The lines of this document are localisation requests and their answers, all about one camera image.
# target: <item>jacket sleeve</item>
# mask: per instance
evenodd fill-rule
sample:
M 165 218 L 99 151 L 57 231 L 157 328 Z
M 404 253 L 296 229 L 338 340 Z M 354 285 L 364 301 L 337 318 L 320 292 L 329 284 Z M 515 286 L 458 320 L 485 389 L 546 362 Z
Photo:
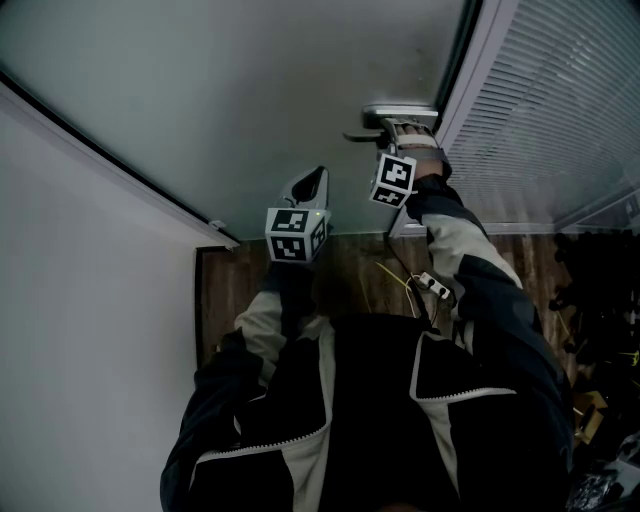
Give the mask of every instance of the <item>jacket sleeve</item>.
M 454 319 L 466 324 L 467 351 L 524 399 L 537 435 L 568 469 L 573 446 L 570 387 L 541 334 L 532 301 L 478 219 L 441 177 L 427 176 L 416 186 L 407 211 L 427 228 L 433 268 L 454 291 Z
M 223 338 L 211 363 L 195 373 L 196 389 L 160 481 L 165 512 L 184 510 L 203 453 L 240 442 L 236 413 L 265 394 L 280 351 L 313 313 L 312 282 L 313 273 L 305 267 L 273 263 L 260 292 L 236 319 L 235 331 Z

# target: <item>wall trim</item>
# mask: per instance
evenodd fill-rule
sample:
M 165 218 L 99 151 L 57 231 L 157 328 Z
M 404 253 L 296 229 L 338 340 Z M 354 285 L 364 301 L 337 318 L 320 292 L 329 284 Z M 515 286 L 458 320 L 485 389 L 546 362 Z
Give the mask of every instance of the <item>wall trim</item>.
M 176 204 L 174 200 L 168 199 L 166 194 L 161 194 L 152 189 L 147 184 L 141 182 L 136 176 L 114 164 L 112 160 L 115 159 L 113 157 L 104 157 L 102 155 L 102 153 L 104 153 L 103 150 L 100 150 L 100 152 L 96 151 L 93 147 L 90 147 L 84 141 L 80 140 L 75 133 L 67 131 L 66 127 L 68 125 L 66 125 L 66 123 L 66 126 L 58 125 L 39 108 L 34 107 L 28 102 L 23 95 L 16 93 L 12 88 L 8 87 L 4 83 L 4 76 L 2 79 L 3 83 L 0 84 L 0 99 L 6 101 L 10 105 L 9 108 L 14 109 L 16 115 L 25 119 L 24 122 L 28 122 L 34 129 L 46 134 L 46 137 L 50 140 L 70 145 L 73 149 L 80 151 L 85 157 L 90 158 L 98 164 L 101 172 L 105 176 L 109 176 L 112 183 L 127 190 L 138 199 L 157 208 L 162 213 L 170 215 L 173 219 L 184 225 L 185 229 L 195 230 L 199 234 L 206 236 L 211 240 L 211 245 L 222 245 L 228 249 L 239 245 L 238 242 L 230 236 L 209 226 L 199 217 L 186 211 L 180 204 Z

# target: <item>person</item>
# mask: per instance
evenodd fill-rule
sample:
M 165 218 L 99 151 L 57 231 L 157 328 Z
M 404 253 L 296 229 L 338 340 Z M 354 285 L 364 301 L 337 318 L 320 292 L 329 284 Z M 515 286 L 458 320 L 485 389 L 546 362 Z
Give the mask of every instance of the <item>person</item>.
M 459 338 L 400 316 L 314 318 L 312 270 L 273 263 L 195 374 L 166 512 L 564 510 L 567 377 L 447 167 L 420 160 L 406 206 L 455 294 Z

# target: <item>window blind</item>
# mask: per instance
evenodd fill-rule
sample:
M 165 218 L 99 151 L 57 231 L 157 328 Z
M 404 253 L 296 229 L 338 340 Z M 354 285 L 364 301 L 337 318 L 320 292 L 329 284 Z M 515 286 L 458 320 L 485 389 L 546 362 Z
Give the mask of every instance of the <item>window blind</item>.
M 638 154 L 638 5 L 520 0 L 449 151 L 452 185 L 483 222 L 557 222 L 628 186 Z

